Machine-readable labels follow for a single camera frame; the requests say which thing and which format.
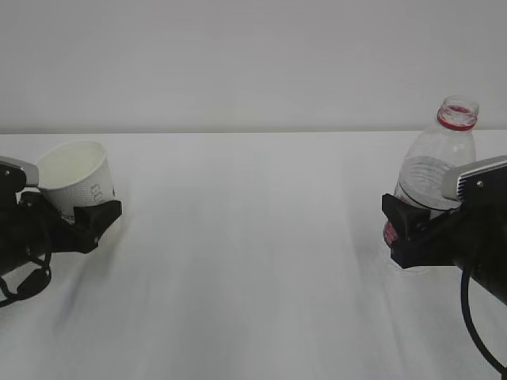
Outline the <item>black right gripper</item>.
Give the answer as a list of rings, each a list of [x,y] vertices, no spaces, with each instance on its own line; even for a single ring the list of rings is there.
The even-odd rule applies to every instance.
[[[391,194],[382,195],[391,226],[391,259],[402,269],[471,266],[471,278],[506,303],[506,193],[474,186],[458,210],[435,218]]]

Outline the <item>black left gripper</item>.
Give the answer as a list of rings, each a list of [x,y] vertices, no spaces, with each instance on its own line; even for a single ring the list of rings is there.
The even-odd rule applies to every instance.
[[[39,192],[23,192],[20,199],[1,203],[1,273],[27,264],[43,263],[50,253],[90,253],[107,229],[122,215],[122,203],[74,207],[74,221],[66,220]]]

